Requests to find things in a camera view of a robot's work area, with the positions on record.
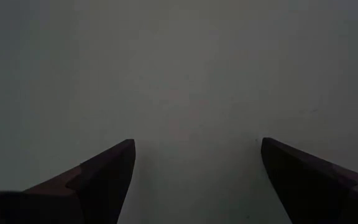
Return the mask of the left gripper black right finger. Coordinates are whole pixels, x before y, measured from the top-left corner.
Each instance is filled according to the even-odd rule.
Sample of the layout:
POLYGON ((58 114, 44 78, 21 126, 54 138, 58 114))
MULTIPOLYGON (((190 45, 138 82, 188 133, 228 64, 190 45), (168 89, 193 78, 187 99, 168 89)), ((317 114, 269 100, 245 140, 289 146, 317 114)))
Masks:
POLYGON ((292 223, 358 224, 358 173, 272 138, 262 162, 292 223))

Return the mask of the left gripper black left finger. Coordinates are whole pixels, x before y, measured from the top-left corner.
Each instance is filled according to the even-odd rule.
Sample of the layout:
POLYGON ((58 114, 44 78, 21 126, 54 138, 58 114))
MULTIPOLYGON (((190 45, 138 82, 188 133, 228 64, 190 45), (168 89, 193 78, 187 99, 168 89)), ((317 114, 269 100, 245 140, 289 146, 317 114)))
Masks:
POLYGON ((135 165, 135 141, 126 139, 26 193, 74 198, 85 223, 117 223, 135 165))

